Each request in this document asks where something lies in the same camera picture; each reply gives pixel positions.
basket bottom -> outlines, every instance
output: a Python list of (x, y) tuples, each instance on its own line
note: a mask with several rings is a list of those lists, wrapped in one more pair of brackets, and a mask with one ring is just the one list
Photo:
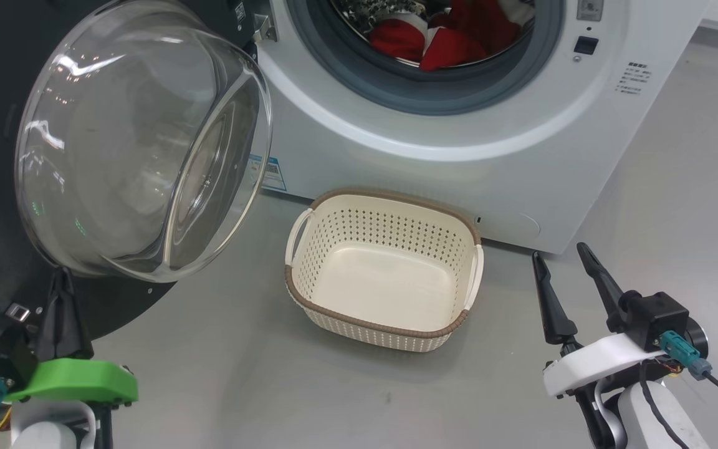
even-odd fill
[(334, 312), (423, 332), (443, 329), (461, 312), (448, 268), (425, 256), (344, 242), (323, 264), (311, 301)]

beige plastic basket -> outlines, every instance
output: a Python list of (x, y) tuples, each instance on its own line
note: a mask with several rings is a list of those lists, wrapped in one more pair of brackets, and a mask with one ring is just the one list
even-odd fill
[(285, 264), (290, 295), (318, 326), (428, 352), (467, 319), (484, 250), (457, 213), (387, 191), (337, 190), (299, 216)]

gray floor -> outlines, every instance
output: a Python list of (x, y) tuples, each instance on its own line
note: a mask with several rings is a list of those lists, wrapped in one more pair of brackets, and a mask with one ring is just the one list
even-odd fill
[[(141, 401), (115, 415), (117, 447), (590, 447), (575, 403), (542, 386), (558, 349), (542, 340), (527, 252), (487, 247), (468, 323), (435, 352), (394, 352), (319, 329), (288, 297), (283, 248), (303, 208), (263, 196), (210, 267), (96, 341), (140, 380)], [(689, 46), (576, 239), (622, 287), (686, 305), (718, 375), (716, 36)], [(579, 339), (606, 335), (573, 249), (548, 263)], [(718, 390), (667, 384), (718, 447)]]

gray rubber seal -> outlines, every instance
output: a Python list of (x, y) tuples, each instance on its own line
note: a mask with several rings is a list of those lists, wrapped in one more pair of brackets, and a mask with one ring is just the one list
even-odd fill
[(533, 80), (561, 36), (565, 0), (535, 0), (529, 37), (477, 65), (424, 72), (378, 53), (348, 28), (329, 0), (287, 0), (296, 31), (332, 76), (365, 99), (428, 116), (470, 113), (508, 99)]

black and white patterned fabric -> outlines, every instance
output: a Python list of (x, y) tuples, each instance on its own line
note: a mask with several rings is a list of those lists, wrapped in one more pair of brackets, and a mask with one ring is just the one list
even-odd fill
[(336, 0), (335, 3), (353, 28), (363, 34), (375, 28), (382, 18), (396, 12), (426, 18), (425, 5), (414, 0)]

